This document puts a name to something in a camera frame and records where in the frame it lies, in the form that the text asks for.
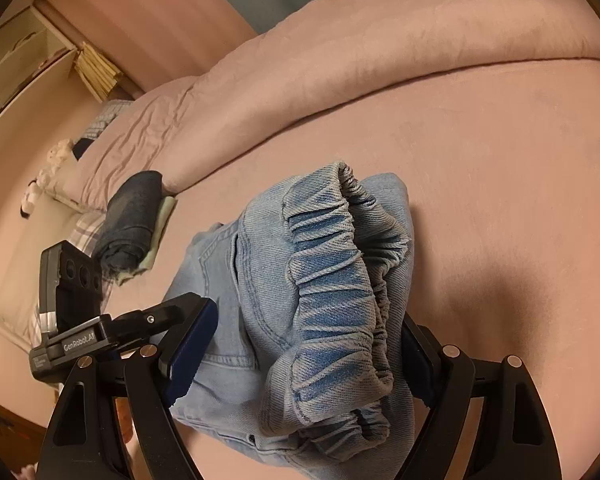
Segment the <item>light blue denim pants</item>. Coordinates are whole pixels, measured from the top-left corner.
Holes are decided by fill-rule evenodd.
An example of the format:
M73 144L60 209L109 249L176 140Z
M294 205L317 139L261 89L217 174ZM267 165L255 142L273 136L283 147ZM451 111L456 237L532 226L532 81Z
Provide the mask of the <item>light blue denim pants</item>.
M413 225L395 174L342 162L289 178L196 234L169 288L219 324L172 416L312 479L391 479L413 445L401 325Z

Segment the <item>plaid pillow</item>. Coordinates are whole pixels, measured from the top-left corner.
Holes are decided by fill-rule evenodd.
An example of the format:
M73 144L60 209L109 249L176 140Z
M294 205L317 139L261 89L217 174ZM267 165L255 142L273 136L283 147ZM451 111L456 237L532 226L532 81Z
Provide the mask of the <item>plaid pillow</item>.
M81 214L68 235L43 248L38 303L31 321L31 346L80 325L102 312L109 284L92 257L105 216Z

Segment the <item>folded dark blue jeans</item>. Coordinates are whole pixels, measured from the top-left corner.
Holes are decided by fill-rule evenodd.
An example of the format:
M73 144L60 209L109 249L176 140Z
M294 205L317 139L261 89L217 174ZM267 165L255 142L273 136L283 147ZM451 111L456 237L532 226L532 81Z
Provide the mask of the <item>folded dark blue jeans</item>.
M147 256L162 201L162 174L129 177L108 203L92 257L107 278L135 271Z

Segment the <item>folded light green garment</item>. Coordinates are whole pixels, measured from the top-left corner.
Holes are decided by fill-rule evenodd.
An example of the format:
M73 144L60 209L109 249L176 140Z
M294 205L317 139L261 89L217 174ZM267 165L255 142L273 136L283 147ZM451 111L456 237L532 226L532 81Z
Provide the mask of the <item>folded light green garment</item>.
M135 278L137 275L143 274L152 269L157 258L158 249L164 230L166 229L166 225L169 222L177 202L178 200L173 196L166 196L161 201L148 253L135 269L129 271L120 271L114 274L114 282L117 285L121 286L123 283L132 280L132 278Z

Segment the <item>white plush toy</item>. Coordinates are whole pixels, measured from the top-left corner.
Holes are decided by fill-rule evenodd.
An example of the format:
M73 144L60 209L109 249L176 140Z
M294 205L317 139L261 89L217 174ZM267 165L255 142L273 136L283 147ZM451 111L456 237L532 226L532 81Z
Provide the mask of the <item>white plush toy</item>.
M29 218L38 199L50 189L50 182L58 173L60 166L73 155L73 145L73 140L62 139L48 150L42 168L29 182L22 196L19 207L21 218Z

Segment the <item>checked blue pillow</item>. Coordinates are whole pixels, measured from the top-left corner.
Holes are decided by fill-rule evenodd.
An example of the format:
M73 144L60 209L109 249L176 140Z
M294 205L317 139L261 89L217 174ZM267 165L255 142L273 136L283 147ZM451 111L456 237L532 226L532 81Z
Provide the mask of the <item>checked blue pillow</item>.
M104 107L95 117L95 119L87 126L82 138L96 140L104 130L130 105L129 100L112 100L104 104Z

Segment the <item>pink bed sheet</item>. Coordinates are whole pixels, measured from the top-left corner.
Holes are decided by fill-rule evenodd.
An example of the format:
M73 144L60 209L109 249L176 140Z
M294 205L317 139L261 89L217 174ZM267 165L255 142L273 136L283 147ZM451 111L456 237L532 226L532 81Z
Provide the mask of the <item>pink bed sheet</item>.
M480 356L519 353L562 472L600 452L600 56L438 68L358 82L335 63L226 58L149 92L184 119L157 169L180 193L158 262L116 300L156 298L197 232L335 160L393 172L415 223L410 309Z

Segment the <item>wooden shelf unit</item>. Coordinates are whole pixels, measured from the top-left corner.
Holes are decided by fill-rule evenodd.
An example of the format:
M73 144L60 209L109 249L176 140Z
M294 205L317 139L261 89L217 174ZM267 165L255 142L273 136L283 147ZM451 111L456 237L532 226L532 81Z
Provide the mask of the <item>wooden shelf unit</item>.
M72 64L76 45L35 6L0 26L0 114L38 76L64 58Z

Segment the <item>pink curtain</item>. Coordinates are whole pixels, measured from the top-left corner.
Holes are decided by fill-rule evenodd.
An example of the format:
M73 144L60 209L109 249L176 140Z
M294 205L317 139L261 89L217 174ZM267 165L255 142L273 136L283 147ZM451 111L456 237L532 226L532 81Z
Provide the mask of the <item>pink curtain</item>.
M87 42L151 90L208 72L257 34L227 0L35 0L75 44Z

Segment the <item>pink duvet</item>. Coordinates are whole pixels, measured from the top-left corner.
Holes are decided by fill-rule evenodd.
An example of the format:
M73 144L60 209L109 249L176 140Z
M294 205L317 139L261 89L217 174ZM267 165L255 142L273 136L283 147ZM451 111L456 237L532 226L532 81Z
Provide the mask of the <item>pink duvet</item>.
M314 0L200 76L129 105L79 159L67 195L105 208L133 174L183 192L299 120L394 84L493 63L600 60L585 0Z

